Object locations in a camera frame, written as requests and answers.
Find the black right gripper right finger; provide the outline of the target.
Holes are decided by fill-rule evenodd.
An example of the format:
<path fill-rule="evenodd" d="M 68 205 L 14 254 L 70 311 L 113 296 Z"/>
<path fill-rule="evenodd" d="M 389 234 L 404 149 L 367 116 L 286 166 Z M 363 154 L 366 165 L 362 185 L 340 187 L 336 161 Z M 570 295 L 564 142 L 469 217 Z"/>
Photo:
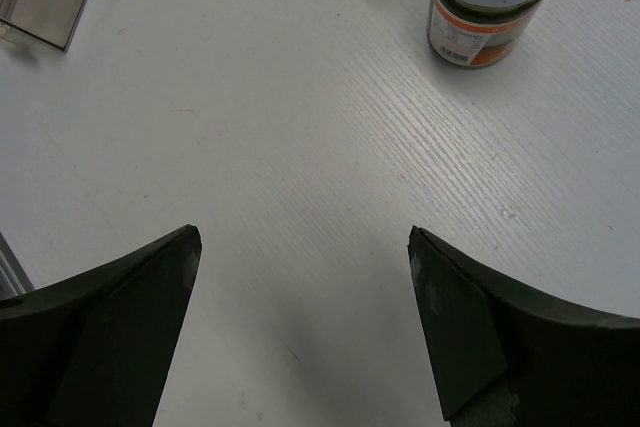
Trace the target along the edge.
<path fill-rule="evenodd" d="M 639 322 L 504 275 L 414 227 L 416 303 L 453 426 L 635 426 Z"/>

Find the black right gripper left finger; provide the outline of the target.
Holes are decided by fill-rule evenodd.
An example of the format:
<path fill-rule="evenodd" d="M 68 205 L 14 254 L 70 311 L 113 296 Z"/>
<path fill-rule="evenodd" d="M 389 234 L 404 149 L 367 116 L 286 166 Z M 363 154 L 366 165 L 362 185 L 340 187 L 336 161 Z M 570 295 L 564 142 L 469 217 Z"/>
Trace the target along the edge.
<path fill-rule="evenodd" d="M 200 233 L 185 225 L 2 301 L 2 425 L 152 425 L 200 257 Z"/>

